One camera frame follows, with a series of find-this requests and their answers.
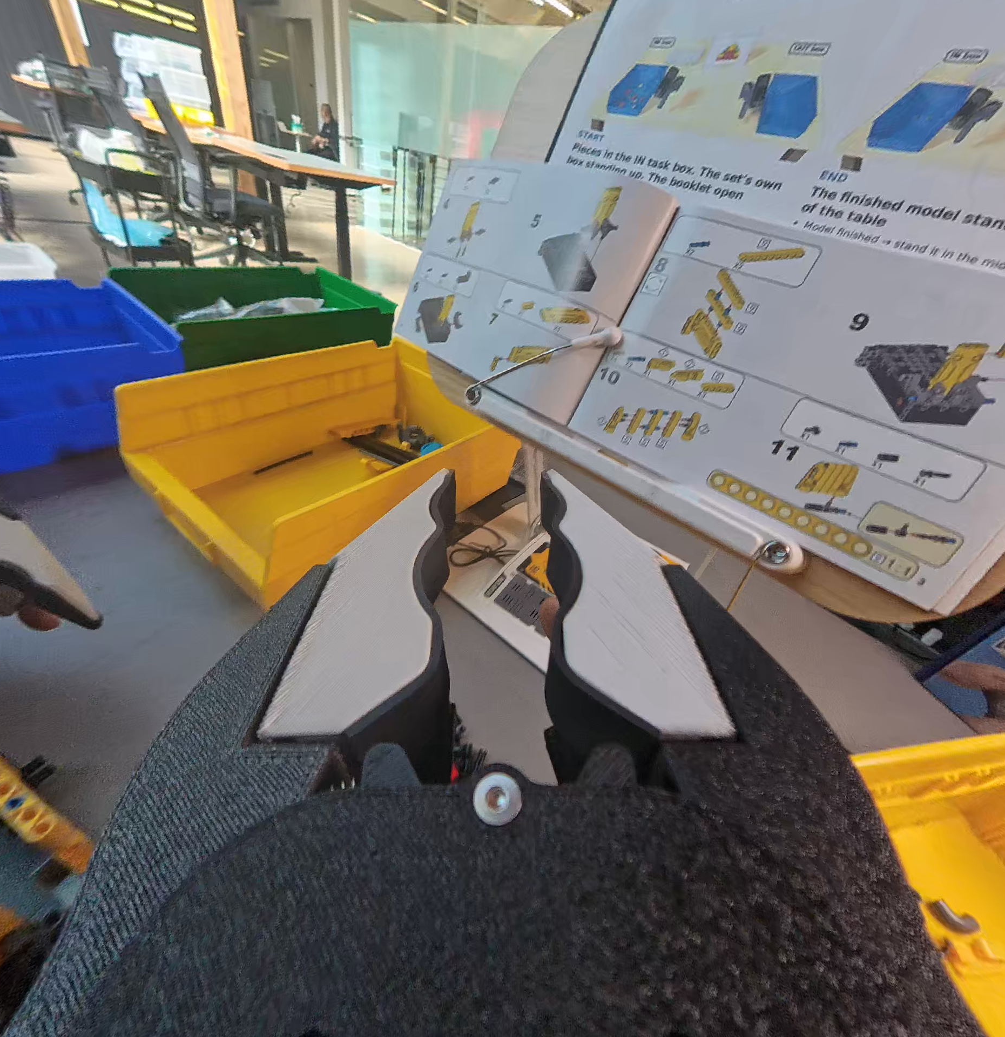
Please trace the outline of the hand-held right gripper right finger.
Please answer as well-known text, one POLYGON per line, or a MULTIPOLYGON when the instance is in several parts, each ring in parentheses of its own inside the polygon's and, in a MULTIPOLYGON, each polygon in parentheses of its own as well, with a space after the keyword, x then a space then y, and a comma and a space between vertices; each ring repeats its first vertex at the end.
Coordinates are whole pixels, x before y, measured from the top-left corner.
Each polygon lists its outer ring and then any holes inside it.
POLYGON ((737 729, 668 577, 666 559, 573 481, 541 479, 549 636, 547 749, 558 781, 615 745, 647 776, 663 745, 733 742, 737 729))

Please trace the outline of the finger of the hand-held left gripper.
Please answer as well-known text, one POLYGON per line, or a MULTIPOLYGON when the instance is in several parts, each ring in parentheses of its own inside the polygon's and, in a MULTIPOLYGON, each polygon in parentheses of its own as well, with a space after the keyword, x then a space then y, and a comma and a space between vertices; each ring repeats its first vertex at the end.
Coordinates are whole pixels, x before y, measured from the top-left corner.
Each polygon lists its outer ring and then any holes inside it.
POLYGON ((55 555, 0 502, 0 617, 17 616, 25 604, 41 608, 82 629, 99 629, 101 613, 55 555))

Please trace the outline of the pile of small lego pins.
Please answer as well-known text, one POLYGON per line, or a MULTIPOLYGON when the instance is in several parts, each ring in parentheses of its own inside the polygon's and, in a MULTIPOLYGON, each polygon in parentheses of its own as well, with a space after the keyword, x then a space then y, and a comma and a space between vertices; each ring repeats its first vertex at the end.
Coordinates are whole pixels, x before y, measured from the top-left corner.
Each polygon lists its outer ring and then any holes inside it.
POLYGON ((457 719, 453 727, 451 742, 451 766, 449 780, 452 784, 473 776, 483 767, 487 751, 481 746, 470 742, 465 725, 457 719))

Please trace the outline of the black and yellow lego model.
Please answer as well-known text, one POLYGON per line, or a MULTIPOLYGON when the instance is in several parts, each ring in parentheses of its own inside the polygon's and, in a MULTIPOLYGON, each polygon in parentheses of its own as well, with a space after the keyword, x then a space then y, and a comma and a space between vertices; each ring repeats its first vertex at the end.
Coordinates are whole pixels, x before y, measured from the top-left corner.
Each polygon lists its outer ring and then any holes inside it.
POLYGON ((44 757, 0 754, 0 1034, 36 981, 94 852, 89 836, 40 796, 44 757))

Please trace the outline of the yellow plastic bin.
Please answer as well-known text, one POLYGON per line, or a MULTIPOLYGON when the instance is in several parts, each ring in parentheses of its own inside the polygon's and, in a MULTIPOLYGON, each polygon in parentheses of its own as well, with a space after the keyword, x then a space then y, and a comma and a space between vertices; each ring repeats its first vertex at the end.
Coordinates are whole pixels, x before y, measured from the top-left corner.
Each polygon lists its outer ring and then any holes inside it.
POLYGON ((515 437, 454 405, 425 351, 394 338, 127 382, 120 457, 163 517, 268 609, 440 470, 457 511, 509 480, 515 437), (343 441, 379 435, 442 448, 391 468, 343 441), (252 475, 268 463, 312 457, 252 475))
POLYGON ((1005 733, 854 755, 943 965, 987 1035, 1005 1036, 1005 733), (975 935, 927 900, 973 914, 975 935))

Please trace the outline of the long black lego beam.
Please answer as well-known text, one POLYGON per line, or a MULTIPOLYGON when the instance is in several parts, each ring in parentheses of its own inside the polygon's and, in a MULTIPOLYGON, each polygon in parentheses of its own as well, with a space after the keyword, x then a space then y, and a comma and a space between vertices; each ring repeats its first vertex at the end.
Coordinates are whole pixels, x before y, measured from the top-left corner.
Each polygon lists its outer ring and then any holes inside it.
POLYGON ((396 445, 379 435, 351 435, 343 441, 357 449, 367 459, 384 463, 391 468, 399 468, 408 463, 420 460, 418 451, 413 451, 408 445, 396 445))

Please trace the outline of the sticker sheet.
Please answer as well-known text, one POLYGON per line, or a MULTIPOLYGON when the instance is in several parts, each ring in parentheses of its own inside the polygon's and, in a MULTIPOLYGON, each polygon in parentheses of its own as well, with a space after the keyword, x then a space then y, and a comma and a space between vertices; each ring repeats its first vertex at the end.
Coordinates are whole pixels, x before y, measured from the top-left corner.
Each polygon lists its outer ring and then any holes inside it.
POLYGON ((542 672, 549 639, 541 613, 546 602, 555 601, 547 574, 549 551, 549 534, 536 535, 488 579, 475 600, 483 625, 542 672))

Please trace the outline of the wooden book stand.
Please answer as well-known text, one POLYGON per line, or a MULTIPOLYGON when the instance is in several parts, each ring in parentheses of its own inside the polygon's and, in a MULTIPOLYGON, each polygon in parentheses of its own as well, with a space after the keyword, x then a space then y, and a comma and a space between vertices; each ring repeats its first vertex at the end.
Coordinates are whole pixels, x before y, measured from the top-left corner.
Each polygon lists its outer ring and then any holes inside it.
MULTIPOLYGON (((599 22, 596 37, 603 19, 599 22)), ((566 92, 568 82, 557 79, 557 76, 561 75, 562 72, 562 60, 558 58, 557 54, 553 54, 551 50, 564 43, 568 34, 582 32, 583 30, 580 26, 571 26, 569 29, 562 30, 558 39, 555 43, 547 45, 545 53, 535 58, 530 71, 525 73, 518 87, 517 95, 510 104, 509 113, 503 123, 502 131, 499 134, 498 141, 488 162, 532 165, 552 164, 561 167, 573 167, 573 165, 568 164, 547 161, 547 155, 557 130, 561 125, 565 108, 573 96, 573 92, 566 92)), ((589 51, 583 54, 579 76, 585 66, 589 51)), ((676 200, 683 204, 699 203, 694 201, 683 202, 677 197, 676 200)), ((732 214, 736 217, 753 218, 736 213, 720 212, 732 214)), ((866 244, 863 241, 854 239, 841 240, 852 241, 855 244, 866 244)), ((921 257, 900 250, 880 248, 875 244, 866 245, 882 252, 898 253, 910 258, 925 258, 940 262, 934 258, 921 257)), ((612 513, 615 518, 626 525, 633 533, 647 541, 651 541, 659 548, 668 550, 671 554, 681 555, 683 558, 689 556, 687 546, 682 541, 672 541, 674 536, 678 536, 680 539, 685 539, 686 537, 705 539, 711 541, 711 543, 720 546, 730 555, 738 555, 744 558, 749 566, 767 570, 769 574, 788 582, 798 593, 810 598, 812 602, 820 604, 825 608, 841 615, 884 623, 926 620, 933 619, 936 616, 950 615, 967 607, 972 607, 976 602, 987 600, 1005 586, 1004 555, 992 569, 990 573, 986 574, 967 596, 959 609, 950 614, 937 614, 914 609, 909 602, 903 602, 897 597, 885 594, 880 588, 875 588, 868 583, 855 580, 850 574, 845 573, 839 568, 826 566, 821 560, 809 561, 800 571, 791 571, 784 567, 772 568, 767 566, 769 563, 785 562, 790 557, 788 552, 784 551, 783 543, 775 540, 766 541, 755 556, 744 556, 736 553, 724 542, 713 539, 702 532, 683 525, 677 518, 657 509, 651 503, 630 495, 622 486, 604 480, 596 469, 584 468, 581 464, 574 463, 565 455, 548 450, 539 441, 525 440, 520 435, 520 428, 512 428, 500 419, 498 415, 485 413, 483 410, 474 407, 473 389, 468 380, 453 368, 441 363, 431 356, 431 371, 434 376, 441 374, 445 368, 452 369, 456 379, 460 379, 464 389, 463 402, 465 407, 471 408, 477 416, 499 424, 507 432, 517 435, 525 444, 543 450, 547 461, 546 468, 553 469, 556 461, 561 463, 559 472, 571 477, 574 484, 586 493, 590 499, 593 499, 603 508, 612 513)))

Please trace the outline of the white plastic box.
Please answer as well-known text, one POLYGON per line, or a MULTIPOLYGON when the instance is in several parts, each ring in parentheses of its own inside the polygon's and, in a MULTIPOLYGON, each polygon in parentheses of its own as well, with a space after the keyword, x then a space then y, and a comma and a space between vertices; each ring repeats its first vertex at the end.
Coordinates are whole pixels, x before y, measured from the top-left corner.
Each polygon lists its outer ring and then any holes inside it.
POLYGON ((0 281, 54 280, 57 263, 40 247, 0 240, 0 281))

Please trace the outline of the open instruction booklet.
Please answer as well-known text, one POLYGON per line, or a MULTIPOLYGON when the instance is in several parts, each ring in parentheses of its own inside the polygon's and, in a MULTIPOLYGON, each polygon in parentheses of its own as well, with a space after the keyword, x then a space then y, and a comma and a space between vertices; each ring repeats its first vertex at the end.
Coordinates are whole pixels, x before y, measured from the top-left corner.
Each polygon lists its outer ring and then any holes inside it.
POLYGON ((397 334, 473 405, 736 553, 950 614, 1005 555, 1005 277, 459 162, 397 334))

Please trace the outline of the clear plastic bags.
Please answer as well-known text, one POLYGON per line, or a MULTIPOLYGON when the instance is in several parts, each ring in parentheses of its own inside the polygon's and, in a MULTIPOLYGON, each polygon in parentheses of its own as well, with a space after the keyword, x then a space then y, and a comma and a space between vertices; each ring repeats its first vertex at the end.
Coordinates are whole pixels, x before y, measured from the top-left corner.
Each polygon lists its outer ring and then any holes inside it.
POLYGON ((186 323, 304 317, 324 310, 324 301, 309 297, 280 297, 249 304, 235 305, 224 298, 199 308, 187 310, 172 319, 176 326, 186 323))

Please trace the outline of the office chair with blue seat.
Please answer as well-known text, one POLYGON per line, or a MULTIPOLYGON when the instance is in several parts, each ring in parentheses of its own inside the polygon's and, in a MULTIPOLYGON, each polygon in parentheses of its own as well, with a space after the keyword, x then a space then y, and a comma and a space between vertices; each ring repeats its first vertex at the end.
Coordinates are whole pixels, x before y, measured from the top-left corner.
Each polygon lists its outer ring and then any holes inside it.
POLYGON ((91 236, 107 267, 114 258, 128 267, 195 267, 167 177, 140 155, 115 149, 107 156, 134 159, 136 166, 95 163, 76 151, 67 156, 91 236))

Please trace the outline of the blue building kit box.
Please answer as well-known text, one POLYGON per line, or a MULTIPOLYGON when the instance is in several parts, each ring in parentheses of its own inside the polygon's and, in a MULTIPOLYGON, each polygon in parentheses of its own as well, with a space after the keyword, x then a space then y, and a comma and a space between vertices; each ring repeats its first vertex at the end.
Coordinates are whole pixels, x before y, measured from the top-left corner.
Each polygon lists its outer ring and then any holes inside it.
POLYGON ((975 735, 1005 733, 1005 610, 923 666, 924 689, 975 735))

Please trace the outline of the black office chair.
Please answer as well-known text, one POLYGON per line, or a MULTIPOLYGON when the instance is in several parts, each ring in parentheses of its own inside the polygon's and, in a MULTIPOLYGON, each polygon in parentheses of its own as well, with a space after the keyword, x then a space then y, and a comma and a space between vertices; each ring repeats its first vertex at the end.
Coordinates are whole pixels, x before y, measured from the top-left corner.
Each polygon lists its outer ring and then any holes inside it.
POLYGON ((173 110, 159 75, 142 73, 140 82, 172 152, 177 213, 190 228, 214 231, 222 240, 220 246, 200 252, 199 258, 224 267, 247 267, 249 262, 283 265, 288 259, 288 239, 281 208, 242 190, 235 157, 222 164, 230 184, 216 185, 208 164, 173 110))

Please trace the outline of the wooden top desk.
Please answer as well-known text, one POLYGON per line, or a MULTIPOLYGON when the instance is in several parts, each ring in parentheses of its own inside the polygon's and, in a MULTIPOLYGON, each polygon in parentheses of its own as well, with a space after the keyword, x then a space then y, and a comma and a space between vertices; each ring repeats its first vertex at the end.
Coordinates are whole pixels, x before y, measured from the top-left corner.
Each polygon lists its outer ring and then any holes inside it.
MULTIPOLYGON (((119 165, 125 169, 134 168, 136 161, 109 158, 107 153, 123 149, 142 156, 167 177, 176 211, 172 152, 156 112, 153 116, 131 113, 125 99, 120 95, 118 86, 107 71, 73 68, 65 63, 45 60, 41 60, 41 69, 40 80, 15 75, 13 81, 29 86, 36 94, 36 103, 45 112, 53 142, 60 152, 67 159, 69 152, 76 151, 92 162, 119 165)), ((287 215, 282 198, 284 190, 310 185, 328 188, 334 201, 338 274, 352 280, 348 195, 368 188, 392 187, 393 180, 305 152, 277 149, 221 127, 188 127, 183 119, 182 123, 208 164, 211 178, 216 185, 227 187, 230 184, 231 177, 222 164, 229 157, 235 157, 242 190, 281 208, 286 217, 287 239, 287 215)), ((194 230, 178 213, 177 217, 182 233, 191 241, 195 261, 202 260, 200 252, 222 244, 216 232, 194 230)), ((288 259, 284 265, 315 263, 314 257, 295 251, 288 241, 288 259)))

